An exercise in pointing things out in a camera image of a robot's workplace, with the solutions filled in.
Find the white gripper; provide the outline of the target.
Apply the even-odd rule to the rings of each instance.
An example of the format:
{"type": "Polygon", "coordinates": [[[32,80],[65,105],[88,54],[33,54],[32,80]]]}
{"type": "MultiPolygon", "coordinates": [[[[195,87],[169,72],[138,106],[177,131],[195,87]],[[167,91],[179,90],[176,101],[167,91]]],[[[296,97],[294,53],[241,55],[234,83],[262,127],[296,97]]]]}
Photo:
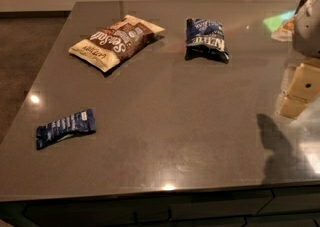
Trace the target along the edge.
{"type": "Polygon", "coordinates": [[[320,0],[300,0],[295,12],[293,48],[316,58],[296,67],[287,90],[290,98],[278,99],[276,112],[290,119],[296,119],[307,108],[306,103],[320,94],[320,0]]]}

